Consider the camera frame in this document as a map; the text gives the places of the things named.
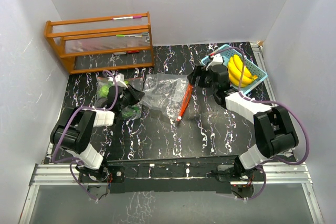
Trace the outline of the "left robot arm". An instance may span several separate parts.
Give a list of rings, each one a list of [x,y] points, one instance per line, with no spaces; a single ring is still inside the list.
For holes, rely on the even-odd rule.
[[[122,111],[138,104],[144,97],[143,91],[132,85],[108,87],[108,94],[98,99],[96,109],[66,107],[53,128],[50,142],[61,143],[60,148],[72,155],[76,170],[98,182],[108,177],[106,159],[90,143],[94,127],[112,126]]]

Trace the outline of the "clear zip bag red seal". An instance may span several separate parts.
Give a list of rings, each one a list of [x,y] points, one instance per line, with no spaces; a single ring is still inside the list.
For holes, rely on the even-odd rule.
[[[139,103],[161,111],[170,120],[179,121],[182,119],[180,112],[188,85],[186,75],[149,74],[143,86],[144,96]]]

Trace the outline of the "clear bag with green food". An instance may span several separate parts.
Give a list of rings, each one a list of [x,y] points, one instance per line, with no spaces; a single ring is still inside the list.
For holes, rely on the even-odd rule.
[[[143,79],[141,78],[135,78],[135,79],[126,79],[125,82],[127,82],[129,85],[133,86],[135,89],[142,91],[143,88]],[[96,108],[109,108],[112,107],[112,112],[115,113],[116,117],[122,118],[125,120],[128,119],[138,119],[141,116],[142,111],[142,105],[140,102],[133,106],[128,106],[125,108],[121,108],[119,105],[119,96],[123,90],[122,87],[115,87],[113,84],[112,78],[97,78],[97,99],[94,104]],[[98,98],[98,90],[103,85],[109,85],[109,94],[107,98]]]

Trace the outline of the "yellow fake banana bunch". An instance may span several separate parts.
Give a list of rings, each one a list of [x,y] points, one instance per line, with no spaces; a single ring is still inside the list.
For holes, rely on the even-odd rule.
[[[246,87],[258,79],[258,76],[252,75],[246,66],[243,68],[243,62],[239,55],[233,55],[230,58],[227,68],[229,81],[236,86],[239,86],[240,81],[242,81],[241,87]]]

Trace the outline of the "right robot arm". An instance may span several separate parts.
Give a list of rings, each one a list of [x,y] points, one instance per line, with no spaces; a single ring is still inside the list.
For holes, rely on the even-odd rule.
[[[288,110],[281,105],[271,106],[245,98],[230,85],[228,69],[224,65],[196,66],[187,79],[190,87],[211,88],[218,105],[254,125],[256,143],[237,156],[232,167],[218,169],[215,176],[247,180],[264,162],[298,145]]]

